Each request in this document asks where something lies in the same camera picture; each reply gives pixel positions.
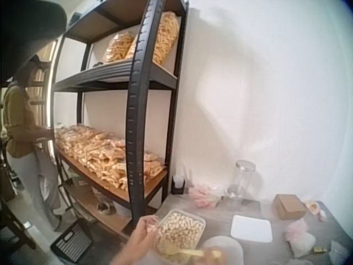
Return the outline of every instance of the black metal shelf frame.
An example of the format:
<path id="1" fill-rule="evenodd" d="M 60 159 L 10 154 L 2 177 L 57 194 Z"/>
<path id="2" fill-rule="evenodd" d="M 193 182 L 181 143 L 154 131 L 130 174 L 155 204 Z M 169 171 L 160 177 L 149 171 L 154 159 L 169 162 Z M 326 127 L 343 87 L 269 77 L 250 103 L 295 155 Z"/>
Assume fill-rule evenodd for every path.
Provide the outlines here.
<path id="1" fill-rule="evenodd" d="M 90 14 L 96 12 L 100 15 L 107 17 L 110 20 L 114 20 L 109 13 L 102 11 L 102 5 L 106 4 L 110 0 L 105 0 L 101 4 L 96 5 L 94 8 L 89 10 L 83 19 L 88 19 Z M 154 45 L 156 43 L 156 37 L 158 33 L 159 22 L 161 15 L 167 1 L 168 6 L 181 4 L 182 8 L 177 12 L 178 16 L 181 16 L 181 25 L 179 30 L 179 40 L 176 51 L 174 77 L 164 73 L 164 70 L 152 62 Z M 126 109 L 126 162 L 127 162 L 127 177 L 129 185 L 129 198 L 130 202 L 126 202 L 121 198 L 118 198 L 113 193 L 108 192 L 104 188 L 100 187 L 94 181 L 91 182 L 98 190 L 109 198 L 113 199 L 122 206 L 131 209 L 132 211 L 132 222 L 135 226 L 141 216 L 146 214 L 148 202 L 155 196 L 155 194 L 162 188 L 162 202 L 165 200 L 168 194 L 169 184 L 169 172 L 170 172 L 170 159 L 173 147 L 173 134 L 175 125 L 175 115 L 177 108 L 179 80 L 181 62 L 183 57 L 183 46 L 185 39 L 186 19 L 188 16 L 189 3 L 184 3 L 183 0 L 148 0 L 145 7 L 145 12 L 142 16 L 140 30 L 138 32 L 138 39 L 135 54 L 132 60 L 122 62 L 119 66 L 117 64 L 109 64 L 97 67 L 97 69 L 86 70 L 89 62 L 89 57 L 92 52 L 92 44 L 99 40 L 97 37 L 92 40 L 80 38 L 79 36 L 73 36 L 71 29 L 79 23 L 76 22 L 67 32 L 63 35 L 61 42 L 58 47 L 57 59 L 54 64 L 53 74 L 53 89 L 51 91 L 51 127 L 54 128 L 54 93 L 55 92 L 76 92 L 77 93 L 77 123 L 82 123 L 82 103 L 83 93 L 91 91 L 106 91 L 106 90 L 117 90 L 117 89 L 128 89 L 127 95 L 127 109 Z M 114 31 L 109 31 L 109 34 L 117 32 L 123 28 L 132 26 L 131 23 L 122 24 Z M 107 33 L 100 35 L 100 38 L 108 36 Z M 69 77 L 63 81 L 55 83 L 55 76 L 58 67 L 58 61 L 60 53 L 62 51 L 65 38 L 72 38 L 79 40 L 86 44 L 86 49 L 83 56 L 81 73 Z M 108 83 L 104 82 L 104 78 L 119 77 L 123 75 L 128 77 L 128 81 Z M 165 165 L 168 168 L 167 175 L 160 182 L 159 185 L 145 198 L 144 196 L 144 185 L 143 185 L 143 153 L 145 145 L 145 123 L 146 123 L 146 108 L 147 108 L 147 97 L 149 89 L 161 89 L 170 90 L 170 110 L 168 118 L 168 134 L 167 134 L 167 147 L 165 151 Z M 58 166 L 61 182 L 63 183 L 63 165 L 62 157 L 55 151 L 55 160 Z M 71 199 L 67 191 L 66 195 L 69 199 L 68 204 L 72 205 Z"/>

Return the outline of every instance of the hand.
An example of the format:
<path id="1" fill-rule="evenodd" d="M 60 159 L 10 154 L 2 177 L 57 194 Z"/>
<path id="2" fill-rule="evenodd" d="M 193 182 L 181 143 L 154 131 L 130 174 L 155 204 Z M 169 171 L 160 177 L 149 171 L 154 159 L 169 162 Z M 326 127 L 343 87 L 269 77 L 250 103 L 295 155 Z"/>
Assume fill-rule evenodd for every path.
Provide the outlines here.
<path id="1" fill-rule="evenodd" d="M 218 250 L 222 252 L 222 256 L 220 258 L 215 258 L 212 254 L 212 250 Z M 226 256 L 224 252 L 217 247 L 209 247 L 204 249 L 205 256 L 197 260 L 197 264 L 204 265 L 226 265 Z"/>
<path id="2" fill-rule="evenodd" d="M 43 134 L 42 137 L 47 139 L 53 139 L 54 137 L 54 131 L 51 129 L 42 129 L 42 134 Z"/>
<path id="3" fill-rule="evenodd" d="M 148 229 L 151 225 L 158 225 L 157 217 L 154 215 L 141 217 L 126 247 L 113 259 L 111 265 L 131 265 L 143 258 L 158 235 L 158 228 Z"/>

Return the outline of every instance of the table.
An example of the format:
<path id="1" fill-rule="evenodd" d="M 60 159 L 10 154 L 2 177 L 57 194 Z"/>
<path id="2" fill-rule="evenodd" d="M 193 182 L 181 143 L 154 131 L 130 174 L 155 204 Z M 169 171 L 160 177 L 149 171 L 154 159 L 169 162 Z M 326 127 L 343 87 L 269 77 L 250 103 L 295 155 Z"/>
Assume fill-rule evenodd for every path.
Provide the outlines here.
<path id="1" fill-rule="evenodd" d="M 238 211 L 231 211 L 227 200 L 229 199 L 220 202 L 218 207 L 214 209 L 200 209 L 189 199 L 188 195 L 169 195 L 156 214 L 161 219 L 170 210 L 177 208 L 203 217 L 206 220 L 206 228 L 199 242 L 199 247 L 211 237 L 230 236 L 235 214 L 266 219 L 271 222 L 273 234 L 271 243 L 238 240 L 244 251 L 244 265 L 267 265 L 271 262 L 279 262 L 285 265 L 290 259 L 294 258 L 289 243 L 284 240 L 284 232 L 294 220 L 283 221 L 279 219 L 270 201 L 245 200 Z M 342 246 L 352 249 L 353 240 L 344 232 L 327 207 L 322 202 L 318 203 L 327 214 L 327 222 L 320 222 L 309 210 L 304 216 L 309 226 L 308 232 L 316 237 L 315 245 L 325 247 L 329 251 L 331 240 L 334 240 Z M 149 258 L 151 258 L 150 255 L 141 264 L 150 264 L 148 262 Z M 316 255 L 310 254 L 302 257 L 302 259 L 307 259 L 315 265 L 331 264 L 328 252 Z"/>

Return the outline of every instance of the cardboard box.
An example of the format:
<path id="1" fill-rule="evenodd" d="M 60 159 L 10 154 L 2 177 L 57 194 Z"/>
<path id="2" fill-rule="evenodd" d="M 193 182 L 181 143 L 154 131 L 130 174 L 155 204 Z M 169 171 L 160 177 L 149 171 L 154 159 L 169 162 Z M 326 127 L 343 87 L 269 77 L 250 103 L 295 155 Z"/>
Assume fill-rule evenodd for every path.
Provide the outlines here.
<path id="1" fill-rule="evenodd" d="M 305 215 L 304 204 L 294 194 L 277 194 L 274 203 L 282 220 L 296 220 Z"/>

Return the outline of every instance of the black basket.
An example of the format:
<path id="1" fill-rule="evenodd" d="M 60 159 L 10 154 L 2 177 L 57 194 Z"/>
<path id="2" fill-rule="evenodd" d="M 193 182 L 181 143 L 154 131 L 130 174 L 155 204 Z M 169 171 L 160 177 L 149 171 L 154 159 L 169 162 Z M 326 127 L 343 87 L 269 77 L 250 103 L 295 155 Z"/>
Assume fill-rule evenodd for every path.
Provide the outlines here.
<path id="1" fill-rule="evenodd" d="M 74 222 L 50 248 L 56 256 L 77 264 L 93 245 L 89 227 L 84 219 Z"/>

